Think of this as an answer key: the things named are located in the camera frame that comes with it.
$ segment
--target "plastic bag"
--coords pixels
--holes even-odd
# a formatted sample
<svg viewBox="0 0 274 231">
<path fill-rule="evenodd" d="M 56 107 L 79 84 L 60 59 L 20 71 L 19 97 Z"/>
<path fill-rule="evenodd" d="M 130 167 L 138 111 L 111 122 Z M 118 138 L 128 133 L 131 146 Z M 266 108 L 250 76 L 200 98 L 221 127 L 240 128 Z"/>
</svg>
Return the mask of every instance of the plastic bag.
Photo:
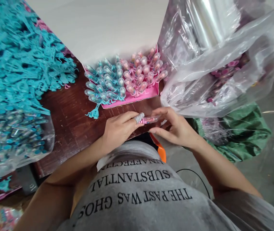
<svg viewBox="0 0 274 231">
<path fill-rule="evenodd" d="M 0 114 L 3 116 L 2 119 L 0 118 L 0 177 L 44 158 L 53 150 L 55 131 L 51 116 L 40 115 L 40 121 L 47 119 L 48 122 L 36 124 L 33 116 L 26 116 L 26 113 L 20 111 L 19 115 L 23 116 L 23 120 L 19 124 L 12 125 L 10 123 L 14 123 L 17 119 L 17 111 L 20 110 Z M 14 120 L 9 120 L 12 114 L 15 115 Z"/>
<path fill-rule="evenodd" d="M 223 118 L 191 120 L 198 134 L 231 162 L 259 155 L 271 136 L 256 103 L 243 106 Z"/>
<path fill-rule="evenodd" d="M 254 3 L 255 7 L 251 7 L 254 10 L 245 12 L 247 16 L 244 19 L 250 22 L 226 41 L 186 64 L 172 63 L 176 70 L 162 91 L 161 102 L 164 106 L 171 106 L 186 117 L 223 117 L 268 94 L 274 81 L 274 9 L 270 8 L 269 11 L 264 4 Z M 242 4 L 242 16 L 246 5 Z M 251 12 L 259 12 L 260 17 L 253 20 Z M 165 54 L 163 49 L 162 52 L 166 58 L 168 53 Z M 250 62 L 227 81 L 213 103 L 208 103 L 207 94 L 216 81 L 209 73 L 227 65 L 244 52 L 248 54 Z"/>
<path fill-rule="evenodd" d="M 21 209 L 0 205 L 0 231 L 13 231 L 22 215 Z"/>
<path fill-rule="evenodd" d="M 239 33 L 233 35 L 236 30 L 262 20 L 273 9 L 274 0 L 170 0 L 158 45 L 173 68 L 186 65 L 215 45 L 237 37 Z M 204 46 L 204 41 L 212 43 Z"/>
</svg>

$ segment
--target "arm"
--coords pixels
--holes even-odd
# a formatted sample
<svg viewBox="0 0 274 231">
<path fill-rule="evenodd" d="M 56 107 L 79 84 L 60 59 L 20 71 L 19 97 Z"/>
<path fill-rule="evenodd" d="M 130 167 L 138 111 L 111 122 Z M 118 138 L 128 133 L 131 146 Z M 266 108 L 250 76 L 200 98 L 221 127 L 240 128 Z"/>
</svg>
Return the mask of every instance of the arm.
<svg viewBox="0 0 274 231">
<path fill-rule="evenodd" d="M 153 111 L 153 115 L 162 115 L 172 126 L 169 131 L 152 128 L 150 132 L 171 143 L 189 148 L 213 187 L 215 197 L 227 191 L 241 190 L 262 198 L 245 176 L 199 136 L 184 117 L 177 115 L 170 107 L 158 108 Z"/>
<path fill-rule="evenodd" d="M 132 119 L 137 115 L 137 112 L 126 112 L 108 119 L 102 137 L 65 161 L 41 184 L 14 231 L 57 230 L 69 219 L 75 186 L 82 174 L 143 126 Z"/>
</svg>

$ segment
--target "black cable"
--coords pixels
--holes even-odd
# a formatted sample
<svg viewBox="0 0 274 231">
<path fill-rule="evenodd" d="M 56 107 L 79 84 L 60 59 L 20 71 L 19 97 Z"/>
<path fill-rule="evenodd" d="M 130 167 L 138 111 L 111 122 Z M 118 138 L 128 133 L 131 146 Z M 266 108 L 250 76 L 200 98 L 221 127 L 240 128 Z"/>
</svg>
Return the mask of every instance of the black cable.
<svg viewBox="0 0 274 231">
<path fill-rule="evenodd" d="M 188 171 L 191 171 L 191 172 L 195 173 L 197 176 L 199 176 L 199 175 L 198 175 L 198 173 L 196 173 L 195 171 L 193 171 L 193 170 L 191 170 L 191 169 L 188 169 L 188 168 L 182 168 L 182 169 L 180 169 L 180 170 L 176 171 L 176 173 L 178 173 L 178 172 L 180 172 L 180 171 L 182 171 L 182 170 L 188 170 Z M 205 183 L 203 182 L 203 180 L 201 179 L 201 177 L 200 177 L 200 176 L 199 176 L 199 178 L 200 178 L 201 182 L 203 183 L 203 185 L 204 185 L 204 187 L 205 187 L 205 189 L 206 189 L 206 191 L 207 191 L 207 193 L 208 193 L 208 197 L 209 197 L 209 199 L 211 199 L 210 194 L 209 194 L 209 192 L 208 192 L 208 189 L 207 189 L 207 187 L 205 186 Z"/>
</svg>

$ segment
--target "pile of blue plastic pieces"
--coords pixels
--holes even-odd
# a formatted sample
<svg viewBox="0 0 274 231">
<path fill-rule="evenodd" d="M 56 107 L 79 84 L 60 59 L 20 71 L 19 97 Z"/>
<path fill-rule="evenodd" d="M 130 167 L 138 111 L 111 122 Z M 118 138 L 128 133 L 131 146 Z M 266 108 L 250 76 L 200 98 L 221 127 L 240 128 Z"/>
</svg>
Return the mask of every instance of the pile of blue plastic pieces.
<svg viewBox="0 0 274 231">
<path fill-rule="evenodd" d="M 76 64 L 53 33 L 35 26 L 37 19 L 24 2 L 0 0 L 0 103 L 50 115 L 42 94 L 74 83 Z"/>
</svg>

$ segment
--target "pink display box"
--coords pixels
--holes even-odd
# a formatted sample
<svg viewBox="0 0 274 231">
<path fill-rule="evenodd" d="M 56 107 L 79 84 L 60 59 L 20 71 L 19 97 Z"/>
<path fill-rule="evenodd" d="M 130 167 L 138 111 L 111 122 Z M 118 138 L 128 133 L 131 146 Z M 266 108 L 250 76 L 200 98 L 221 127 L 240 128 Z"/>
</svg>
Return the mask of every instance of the pink display box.
<svg viewBox="0 0 274 231">
<path fill-rule="evenodd" d="M 145 92 L 142 93 L 142 95 L 140 95 L 139 97 L 131 96 L 130 93 L 126 90 L 126 97 L 125 97 L 124 101 L 117 100 L 116 102 L 114 102 L 112 104 L 109 104 L 109 105 L 102 104 L 101 106 L 103 107 L 103 109 L 109 109 L 109 108 L 117 107 L 117 106 L 120 106 L 120 105 L 135 103 L 135 102 L 138 102 L 138 101 L 142 101 L 144 99 L 153 98 L 153 97 L 158 96 L 158 95 L 159 95 L 159 83 L 155 83 L 154 86 L 152 86 L 151 88 L 147 88 L 145 90 Z"/>
</svg>

